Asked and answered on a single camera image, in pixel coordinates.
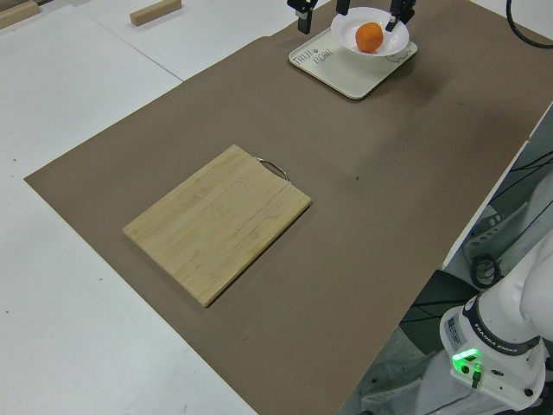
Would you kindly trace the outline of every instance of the bowl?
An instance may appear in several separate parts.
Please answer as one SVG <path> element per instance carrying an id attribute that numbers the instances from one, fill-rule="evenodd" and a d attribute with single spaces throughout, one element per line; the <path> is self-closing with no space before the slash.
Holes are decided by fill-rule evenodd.
<path id="1" fill-rule="evenodd" d="M 390 56 L 401 52 L 409 43 L 409 31 L 402 22 L 397 22 L 396 27 L 390 32 L 385 30 L 390 21 L 390 13 L 371 7 L 356 7 L 350 9 L 347 15 L 336 15 L 330 25 L 334 38 L 340 45 L 357 54 L 367 56 Z M 380 25 L 384 33 L 382 46 L 374 52 L 361 52 L 355 41 L 355 33 L 365 23 L 375 22 Z"/>

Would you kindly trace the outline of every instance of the wooden cutting board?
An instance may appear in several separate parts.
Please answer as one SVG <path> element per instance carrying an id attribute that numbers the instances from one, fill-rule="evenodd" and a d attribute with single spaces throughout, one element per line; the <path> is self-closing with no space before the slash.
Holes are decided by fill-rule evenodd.
<path id="1" fill-rule="evenodd" d="M 310 203 L 233 145 L 124 233 L 207 307 Z"/>

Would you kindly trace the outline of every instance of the brown table covering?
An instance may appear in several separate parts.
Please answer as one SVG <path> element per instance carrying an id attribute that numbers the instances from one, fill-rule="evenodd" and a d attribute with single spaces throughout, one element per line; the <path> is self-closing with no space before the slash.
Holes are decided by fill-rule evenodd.
<path id="1" fill-rule="evenodd" d="M 27 178 L 262 415 L 338 411 L 553 97 L 553 54 L 500 16 L 421 1 L 409 28 L 417 55 L 360 102 L 289 64 L 294 25 Z M 231 144 L 313 205 L 204 309 L 123 227 Z"/>

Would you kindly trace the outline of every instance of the green indicator light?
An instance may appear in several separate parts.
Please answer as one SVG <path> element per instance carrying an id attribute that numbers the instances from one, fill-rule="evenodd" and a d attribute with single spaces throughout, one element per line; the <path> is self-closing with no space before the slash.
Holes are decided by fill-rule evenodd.
<path id="1" fill-rule="evenodd" d="M 451 356 L 451 358 L 454 361 L 460 361 L 460 360 L 465 359 L 469 356 L 474 356 L 475 354 L 478 354 L 478 349 L 477 348 L 470 348 L 469 350 L 465 350 L 464 352 L 454 354 L 453 356 Z"/>

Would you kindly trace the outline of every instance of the orange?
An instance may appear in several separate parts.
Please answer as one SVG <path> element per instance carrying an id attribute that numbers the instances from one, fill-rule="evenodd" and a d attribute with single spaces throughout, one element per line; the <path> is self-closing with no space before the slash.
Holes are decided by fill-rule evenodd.
<path id="1" fill-rule="evenodd" d="M 378 23 L 365 23 L 355 32 L 355 41 L 361 52 L 374 52 L 382 46 L 384 33 Z"/>

